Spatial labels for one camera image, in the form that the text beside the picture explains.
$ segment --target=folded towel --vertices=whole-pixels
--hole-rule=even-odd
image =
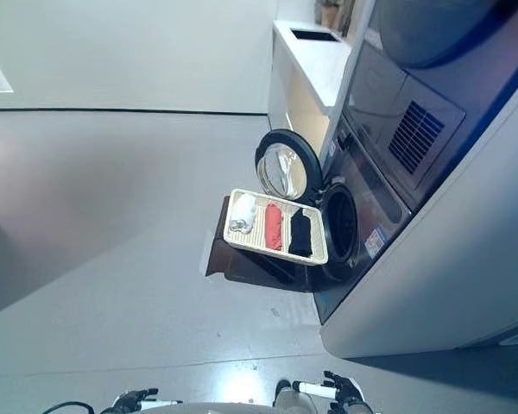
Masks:
[[[230,229],[247,235],[253,229],[255,219],[256,198],[250,194],[243,194],[232,206]]]
[[[282,248],[282,213],[272,203],[265,210],[265,245],[274,250]]]
[[[303,209],[299,209],[290,220],[292,241],[288,252],[298,256],[309,257],[311,250],[311,220],[303,215]]]

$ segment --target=dryer vent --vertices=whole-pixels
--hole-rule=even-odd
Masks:
[[[445,125],[411,101],[389,143],[389,152],[413,174]]]

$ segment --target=white counter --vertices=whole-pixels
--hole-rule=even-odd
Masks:
[[[351,47],[345,41],[300,40],[291,29],[315,30],[337,36],[316,24],[275,21],[276,35],[280,36],[294,66],[309,84],[320,111],[329,116],[338,97]]]

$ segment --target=white basket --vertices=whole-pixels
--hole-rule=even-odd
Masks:
[[[256,220],[253,223],[253,229],[247,235],[240,231],[230,229],[232,205],[234,205],[243,194],[250,194],[256,198]],[[275,204],[282,213],[281,250],[274,250],[265,246],[265,210],[269,203]],[[310,257],[298,256],[297,254],[287,252],[290,242],[292,241],[290,219],[299,209],[303,209],[303,215],[309,217],[311,220],[311,250],[313,254],[311,254]],[[301,265],[324,265],[328,261],[325,228],[322,224],[320,210],[308,205],[293,203],[282,198],[259,194],[258,192],[240,189],[232,190],[226,221],[224,222],[223,236],[224,240],[234,248],[242,248],[256,253],[266,254],[268,256],[277,257],[278,259],[300,263]]]

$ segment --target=open washer door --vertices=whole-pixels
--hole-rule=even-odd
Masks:
[[[314,206],[322,186],[319,159],[305,139],[288,129],[267,133],[256,150],[257,177],[270,196]]]

